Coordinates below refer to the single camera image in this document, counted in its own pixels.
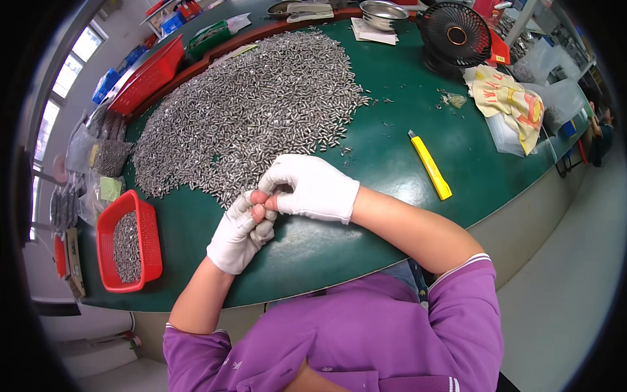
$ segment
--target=green plastic tray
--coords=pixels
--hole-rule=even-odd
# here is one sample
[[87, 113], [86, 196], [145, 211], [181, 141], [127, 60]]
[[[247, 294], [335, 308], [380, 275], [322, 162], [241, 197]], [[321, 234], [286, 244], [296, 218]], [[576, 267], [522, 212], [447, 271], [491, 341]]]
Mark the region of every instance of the green plastic tray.
[[[213, 36], [200, 42], [198, 45], [192, 48], [192, 44], [196, 42], [204, 33], [206, 33], [209, 30], [219, 29], [220, 27], [224, 27], [224, 29], [220, 31], [219, 33], [214, 34]], [[204, 30], [202, 33], [199, 33], [191, 40], [189, 40], [189, 43], [187, 44], [187, 52], [189, 53], [190, 56], [192, 56], [192, 58], [195, 61], [200, 61], [203, 58], [203, 55], [205, 54], [205, 52], [209, 51], [210, 49], [215, 48], [216, 46], [220, 45], [222, 42], [228, 41], [230, 38], [231, 38], [231, 32], [229, 31], [226, 21], [220, 21], [212, 25], [211, 27], [209, 27], [207, 30]]]

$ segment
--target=white glove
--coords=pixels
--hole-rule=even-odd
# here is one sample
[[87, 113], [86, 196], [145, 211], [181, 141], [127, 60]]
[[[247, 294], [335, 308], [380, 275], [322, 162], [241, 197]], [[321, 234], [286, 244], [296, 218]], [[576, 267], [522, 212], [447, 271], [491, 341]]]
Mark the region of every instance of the white glove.
[[289, 184], [294, 193], [281, 193], [281, 214], [304, 215], [348, 225], [359, 181], [342, 174], [318, 157], [285, 154], [278, 156], [261, 177], [259, 190], [271, 194], [279, 184]]
[[207, 256], [211, 261], [231, 275], [241, 274], [257, 251], [274, 237], [273, 225], [277, 213], [266, 210], [265, 218], [256, 224], [248, 211], [253, 207], [250, 201], [252, 192], [241, 194], [224, 213], [207, 246]]

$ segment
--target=black desk fan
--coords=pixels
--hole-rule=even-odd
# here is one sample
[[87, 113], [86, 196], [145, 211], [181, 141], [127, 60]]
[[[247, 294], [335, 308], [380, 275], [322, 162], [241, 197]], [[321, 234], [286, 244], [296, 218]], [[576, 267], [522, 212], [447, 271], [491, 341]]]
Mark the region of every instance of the black desk fan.
[[461, 78], [460, 68], [477, 66], [492, 55], [488, 25], [463, 4], [435, 3], [417, 13], [416, 24], [424, 41], [424, 65], [441, 76]]

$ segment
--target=red plastic crate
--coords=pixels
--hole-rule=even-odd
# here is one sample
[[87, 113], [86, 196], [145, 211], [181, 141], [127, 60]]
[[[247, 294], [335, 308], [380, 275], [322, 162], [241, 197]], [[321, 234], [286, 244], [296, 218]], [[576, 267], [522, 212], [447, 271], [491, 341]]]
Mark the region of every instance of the red plastic crate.
[[154, 11], [157, 11], [159, 8], [161, 8], [161, 6], [163, 5], [164, 0], [159, 1], [157, 4], [153, 5], [152, 7], [150, 7], [148, 9], [148, 11], [146, 11], [146, 16], [149, 16], [150, 14], [152, 14]]
[[[122, 283], [113, 260], [113, 231], [120, 219], [131, 211], [137, 214], [137, 236], [142, 272], [137, 282]], [[126, 191], [105, 208], [96, 224], [96, 249], [100, 279], [105, 289], [113, 293], [141, 290], [146, 282], [161, 276], [161, 247], [157, 231], [157, 216], [150, 204], [140, 200], [134, 190]]]
[[171, 81], [185, 55], [182, 38], [183, 34], [180, 34], [142, 64], [124, 83], [109, 109], [131, 115], [148, 97]]

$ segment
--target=yellow cloth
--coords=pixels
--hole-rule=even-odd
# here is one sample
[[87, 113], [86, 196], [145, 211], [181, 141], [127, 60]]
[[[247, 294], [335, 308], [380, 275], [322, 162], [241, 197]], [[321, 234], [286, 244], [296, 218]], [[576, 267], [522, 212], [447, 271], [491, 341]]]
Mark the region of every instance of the yellow cloth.
[[525, 155], [534, 149], [540, 134], [544, 105], [539, 95], [509, 75], [486, 65], [469, 68], [464, 79], [475, 103], [486, 117], [503, 112], [505, 123], [519, 135]]

